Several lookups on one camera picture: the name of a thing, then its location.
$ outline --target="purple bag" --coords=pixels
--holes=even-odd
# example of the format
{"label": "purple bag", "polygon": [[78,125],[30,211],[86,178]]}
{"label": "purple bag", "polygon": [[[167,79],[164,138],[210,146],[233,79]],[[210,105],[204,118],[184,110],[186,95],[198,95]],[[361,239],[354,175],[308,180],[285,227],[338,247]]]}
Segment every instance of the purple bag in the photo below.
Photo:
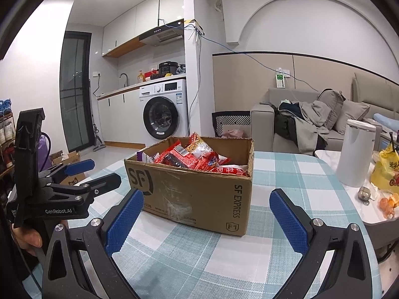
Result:
{"label": "purple bag", "polygon": [[[40,170],[41,167],[43,166],[43,163],[46,159],[47,156],[47,152],[49,151],[48,147],[47,147],[47,142],[46,142],[46,137],[44,137],[43,135],[41,135],[40,139],[39,139],[39,149],[37,151],[37,169]],[[48,168],[51,168],[51,161],[50,161],[50,156],[47,159],[43,170],[47,170]]]}

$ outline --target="sofa armrest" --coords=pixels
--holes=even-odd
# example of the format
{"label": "sofa armrest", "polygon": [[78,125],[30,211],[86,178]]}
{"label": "sofa armrest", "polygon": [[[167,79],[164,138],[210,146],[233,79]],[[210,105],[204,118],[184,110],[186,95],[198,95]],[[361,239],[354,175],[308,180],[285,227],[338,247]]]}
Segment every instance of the sofa armrest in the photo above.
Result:
{"label": "sofa armrest", "polygon": [[255,150],[273,151],[274,115],[273,108],[266,104],[256,104],[251,109],[251,137]]}
{"label": "sofa armrest", "polygon": [[367,122],[369,124],[372,124],[376,127],[376,141],[374,142],[374,150],[378,150],[378,147],[380,146],[380,136],[382,133],[382,125],[379,122],[377,122],[371,118],[364,118],[363,121]]}

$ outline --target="sink faucet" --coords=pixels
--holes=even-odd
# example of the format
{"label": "sink faucet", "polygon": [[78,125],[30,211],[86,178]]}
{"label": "sink faucet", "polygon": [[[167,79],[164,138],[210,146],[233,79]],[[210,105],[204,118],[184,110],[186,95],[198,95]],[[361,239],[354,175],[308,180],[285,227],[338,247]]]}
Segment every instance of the sink faucet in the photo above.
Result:
{"label": "sink faucet", "polygon": [[126,84],[124,85],[124,87],[127,87],[127,86],[129,86],[129,77],[127,76],[127,74],[126,74],[126,73],[122,73],[122,74],[120,75],[120,77],[119,77],[119,78],[121,78],[121,77],[122,77],[122,75],[125,75],[125,76],[126,76]]}

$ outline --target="teal and white plaid tablecloth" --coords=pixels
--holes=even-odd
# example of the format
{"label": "teal and white plaid tablecloth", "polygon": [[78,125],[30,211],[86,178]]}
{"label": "teal and white plaid tablecloth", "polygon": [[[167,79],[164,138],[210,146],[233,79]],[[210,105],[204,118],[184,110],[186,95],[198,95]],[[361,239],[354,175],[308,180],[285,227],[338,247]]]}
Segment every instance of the teal and white plaid tablecloth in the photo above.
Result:
{"label": "teal and white plaid tablecloth", "polygon": [[[91,178],[111,172],[122,177],[120,188],[97,197],[89,208],[90,216],[69,221],[70,227],[102,218],[129,192],[122,160]],[[381,298],[376,256],[352,201],[330,167],[306,155],[255,152],[246,235],[223,235],[141,212],[121,251],[112,257],[142,299],[273,298],[301,258],[292,250],[269,208],[269,195],[275,188],[283,189],[311,218],[321,218],[337,227],[349,223],[360,226],[372,268],[373,298]],[[307,298],[320,288],[332,254],[327,252]],[[83,255],[83,259],[90,268],[88,256]],[[41,279],[40,269],[35,274]],[[25,287],[39,298],[31,278],[25,281]]]}

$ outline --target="range hood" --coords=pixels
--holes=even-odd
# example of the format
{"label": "range hood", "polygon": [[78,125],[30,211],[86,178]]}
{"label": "range hood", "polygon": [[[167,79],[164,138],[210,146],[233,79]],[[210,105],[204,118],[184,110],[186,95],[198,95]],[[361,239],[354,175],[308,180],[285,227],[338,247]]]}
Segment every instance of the range hood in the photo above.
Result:
{"label": "range hood", "polygon": [[138,40],[150,46],[159,46],[177,41],[184,37],[184,20],[177,20],[167,25],[156,27],[141,34]]}

